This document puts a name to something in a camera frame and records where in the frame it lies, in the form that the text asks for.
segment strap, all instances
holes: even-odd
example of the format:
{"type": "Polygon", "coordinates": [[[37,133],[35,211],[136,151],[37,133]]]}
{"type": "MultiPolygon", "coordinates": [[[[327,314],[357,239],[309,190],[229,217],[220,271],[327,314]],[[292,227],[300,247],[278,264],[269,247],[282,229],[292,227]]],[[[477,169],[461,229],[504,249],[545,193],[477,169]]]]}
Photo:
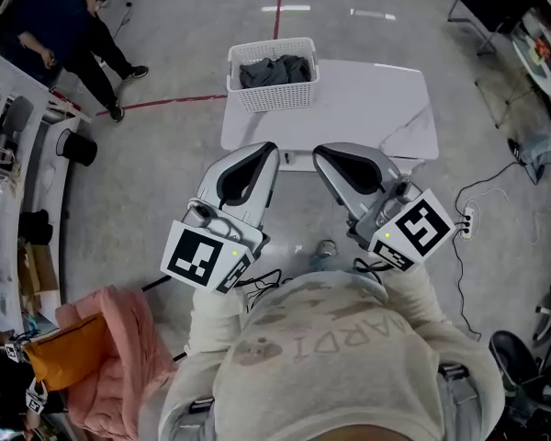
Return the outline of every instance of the strap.
{"type": "Polygon", "coordinates": [[[160,432],[160,441],[216,441],[214,397],[193,401],[175,410],[160,432]]]}
{"type": "Polygon", "coordinates": [[[444,415],[444,441],[481,439],[482,417],[478,392],[463,365],[442,365],[437,374],[444,415]]]}

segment concrete floor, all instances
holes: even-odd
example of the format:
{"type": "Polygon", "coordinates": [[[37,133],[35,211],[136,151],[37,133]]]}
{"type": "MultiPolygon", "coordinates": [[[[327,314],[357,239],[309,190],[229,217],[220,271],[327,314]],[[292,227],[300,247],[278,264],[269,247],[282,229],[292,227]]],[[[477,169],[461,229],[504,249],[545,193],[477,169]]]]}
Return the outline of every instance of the concrete floor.
{"type": "MultiPolygon", "coordinates": [[[[273,35],[275,14],[261,7],[275,6],[276,0],[130,1],[130,22],[117,42],[130,61],[147,64],[151,73],[122,87],[123,105],[225,94],[229,47],[273,35]]],[[[446,23],[453,0],[282,3],[310,6],[310,11],[282,12],[280,38],[309,36],[321,58],[381,62],[424,73],[440,157],[420,167],[414,179],[420,187],[432,188],[454,219],[457,191],[512,160],[506,137],[521,139],[546,119],[544,108],[527,97],[506,127],[494,128],[473,82],[487,76],[490,103],[502,110],[499,96],[510,90],[519,63],[504,38],[497,38],[498,55],[476,57],[480,38],[474,29],[446,23]],[[351,8],[396,18],[357,17],[351,8]]],[[[124,12],[122,0],[103,11],[113,32],[124,12]]],[[[101,109],[81,88],[74,97],[88,109],[101,109]]],[[[225,100],[216,99],[128,110],[119,125],[107,116],[95,118],[88,131],[98,143],[96,161],[88,168],[74,167],[68,180],[67,300],[109,284],[137,288],[161,276],[171,221],[181,219],[203,172],[224,154],[219,145],[224,108],[225,100]]],[[[484,341],[499,329],[528,339],[534,305],[551,283],[551,169],[534,187],[521,168],[513,167],[468,196],[492,187],[504,189],[510,202],[497,191],[478,198],[478,233],[471,243],[457,242],[465,265],[466,315],[484,341]]],[[[344,209],[334,204],[316,175],[281,173],[264,216],[272,242],[254,273],[281,267],[287,277],[305,271],[308,256],[323,238],[333,238],[349,263],[361,252],[345,237],[344,220],[344,209]]],[[[445,312],[463,329],[455,286],[459,267],[451,244],[427,265],[445,312]]],[[[191,294],[191,288],[173,280],[148,293],[174,353],[186,339],[191,294]]]]}

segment red floor line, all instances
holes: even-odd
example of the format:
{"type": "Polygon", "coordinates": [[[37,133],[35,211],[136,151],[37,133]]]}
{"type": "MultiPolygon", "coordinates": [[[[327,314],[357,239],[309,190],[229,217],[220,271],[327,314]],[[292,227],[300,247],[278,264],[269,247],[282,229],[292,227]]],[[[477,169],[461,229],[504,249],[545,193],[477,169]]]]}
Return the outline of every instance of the red floor line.
{"type": "Polygon", "coordinates": [[[275,10],[274,39],[279,35],[279,14],[282,10],[282,0],[277,0],[277,9],[275,10]]]}
{"type": "MultiPolygon", "coordinates": [[[[156,101],[147,101],[145,103],[138,103],[137,105],[128,105],[123,107],[124,109],[136,109],[138,107],[154,107],[157,105],[167,105],[168,103],[185,103],[186,101],[207,101],[210,99],[222,99],[226,98],[226,95],[206,95],[206,96],[189,96],[187,98],[173,98],[173,99],[158,99],[156,101]]],[[[97,116],[107,114],[108,111],[100,111],[96,113],[97,116]]]]}

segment desk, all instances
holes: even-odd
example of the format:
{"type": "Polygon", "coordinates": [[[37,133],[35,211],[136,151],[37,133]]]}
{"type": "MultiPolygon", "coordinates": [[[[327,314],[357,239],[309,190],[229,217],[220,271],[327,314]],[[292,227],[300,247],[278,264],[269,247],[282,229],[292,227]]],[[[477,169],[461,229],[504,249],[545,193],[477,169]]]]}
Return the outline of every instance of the desk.
{"type": "Polygon", "coordinates": [[[281,170],[314,171],[312,150],[329,142],[375,147],[408,173],[439,156],[433,110],[421,72],[378,63],[319,61],[311,107],[247,113],[229,94],[220,145],[232,151],[272,141],[281,170]]]}

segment shoe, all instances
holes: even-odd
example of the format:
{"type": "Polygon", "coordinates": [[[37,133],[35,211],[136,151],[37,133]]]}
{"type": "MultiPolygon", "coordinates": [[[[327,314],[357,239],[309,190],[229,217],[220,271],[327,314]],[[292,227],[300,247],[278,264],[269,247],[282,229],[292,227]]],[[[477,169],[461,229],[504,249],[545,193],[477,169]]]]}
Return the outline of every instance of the shoe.
{"type": "Polygon", "coordinates": [[[128,77],[125,77],[125,80],[130,80],[131,78],[143,78],[146,74],[149,73],[149,67],[144,65],[137,65],[132,68],[132,72],[128,77]]]}
{"type": "Polygon", "coordinates": [[[513,141],[512,139],[508,139],[507,143],[508,149],[511,151],[511,154],[514,155],[517,162],[522,166],[525,166],[526,163],[523,161],[523,148],[521,147],[521,144],[517,141],[513,141]]]}
{"type": "Polygon", "coordinates": [[[125,117],[125,110],[120,107],[118,101],[114,107],[108,110],[108,113],[114,122],[120,122],[125,117]]]}
{"type": "Polygon", "coordinates": [[[332,240],[321,240],[316,247],[315,255],[318,258],[329,258],[330,256],[336,256],[338,254],[337,244],[332,240]]]}

